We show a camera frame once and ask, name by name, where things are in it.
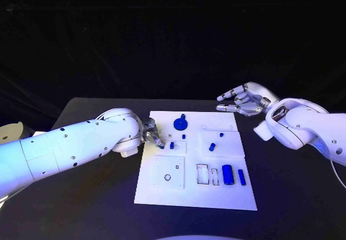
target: blue object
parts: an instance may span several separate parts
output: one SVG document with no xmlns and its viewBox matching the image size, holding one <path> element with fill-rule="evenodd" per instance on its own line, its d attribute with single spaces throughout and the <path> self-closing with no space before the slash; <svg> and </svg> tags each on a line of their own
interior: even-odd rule
<svg viewBox="0 0 346 240">
<path fill-rule="evenodd" d="M 211 144 L 210 151 L 212 152 L 215 150 L 215 143 Z"/>
<path fill-rule="evenodd" d="M 234 170 L 231 165 L 223 166 L 223 175 L 224 175 L 224 183 L 225 185 L 234 185 L 236 184 L 236 178 L 234 178 Z"/>
<path fill-rule="evenodd" d="M 246 182 L 246 177 L 244 177 L 244 171 L 241 169 L 238 170 L 238 174 L 240 174 L 240 183 L 243 186 L 246 186 L 247 182 Z"/>
<path fill-rule="evenodd" d="M 174 122 L 175 129 L 184 131 L 188 128 L 187 115 L 182 114 L 182 117 L 178 118 Z"/>
</svg>

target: dark table surface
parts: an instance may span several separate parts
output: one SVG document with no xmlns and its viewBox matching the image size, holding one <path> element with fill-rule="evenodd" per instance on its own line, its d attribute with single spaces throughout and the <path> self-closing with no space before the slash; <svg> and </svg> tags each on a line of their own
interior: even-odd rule
<svg viewBox="0 0 346 240">
<path fill-rule="evenodd" d="M 112 108 L 215 112 L 217 101 L 74 98 L 52 129 Z M 264 114 L 236 115 L 259 211 L 135 204 L 139 154 L 112 152 L 28 187 L 0 209 L 0 239 L 153 240 L 179 235 L 241 239 L 346 239 L 346 189 L 331 161 L 253 131 Z M 336 165 L 346 180 L 346 167 Z"/>
</svg>

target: white board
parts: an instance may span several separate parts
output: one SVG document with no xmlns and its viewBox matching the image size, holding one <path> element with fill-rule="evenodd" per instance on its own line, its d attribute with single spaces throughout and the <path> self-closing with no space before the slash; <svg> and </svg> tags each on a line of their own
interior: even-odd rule
<svg viewBox="0 0 346 240">
<path fill-rule="evenodd" d="M 187 117 L 188 128 L 179 131 L 174 127 L 174 122 L 182 114 Z M 230 112 L 152 111 L 150 117 L 156 121 L 166 147 L 161 149 L 150 143 L 145 144 L 135 203 L 257 211 L 234 114 Z M 175 142 L 175 149 L 171 149 L 171 142 Z M 214 151 L 210 151 L 211 143 L 215 143 Z M 178 172 L 175 170 L 179 169 L 175 167 L 178 165 L 182 167 L 182 163 L 184 169 Z M 208 165 L 210 184 L 198 184 L 198 172 L 201 172 L 198 165 Z M 233 166 L 234 185 L 224 183 L 224 165 Z M 212 169 L 214 173 L 218 172 L 220 185 L 214 185 Z M 241 185 L 240 169 L 244 171 L 246 186 Z M 169 172 L 175 178 L 171 176 L 168 181 L 165 176 Z"/>
</svg>

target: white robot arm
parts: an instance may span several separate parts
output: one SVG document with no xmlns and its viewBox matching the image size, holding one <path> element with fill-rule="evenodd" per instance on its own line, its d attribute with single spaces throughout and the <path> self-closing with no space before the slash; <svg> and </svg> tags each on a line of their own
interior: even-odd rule
<svg viewBox="0 0 346 240">
<path fill-rule="evenodd" d="M 295 150 L 306 144 L 316 147 L 323 156 L 346 166 L 346 114 L 329 113 L 313 102 L 276 94 L 259 83 L 249 82 L 218 97 L 236 96 L 236 105 L 218 105 L 217 109 L 238 112 L 247 117 L 266 113 L 266 120 L 254 128 L 263 140 L 273 137 Z"/>
<path fill-rule="evenodd" d="M 0 145 L 0 199 L 112 150 L 132 156 L 143 141 L 165 147 L 156 121 L 142 122 L 130 109 L 116 108 L 97 119 Z"/>
</svg>

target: circular hole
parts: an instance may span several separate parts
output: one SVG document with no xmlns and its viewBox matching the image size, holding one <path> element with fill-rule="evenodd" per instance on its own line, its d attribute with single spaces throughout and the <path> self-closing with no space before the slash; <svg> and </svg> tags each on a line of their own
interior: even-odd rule
<svg viewBox="0 0 346 240">
<path fill-rule="evenodd" d="M 172 179 L 172 176 L 169 174 L 165 175 L 165 180 L 169 181 Z"/>
<path fill-rule="evenodd" d="M 336 149 L 336 154 L 341 155 L 344 153 L 344 149 L 342 148 L 338 148 Z"/>
</svg>

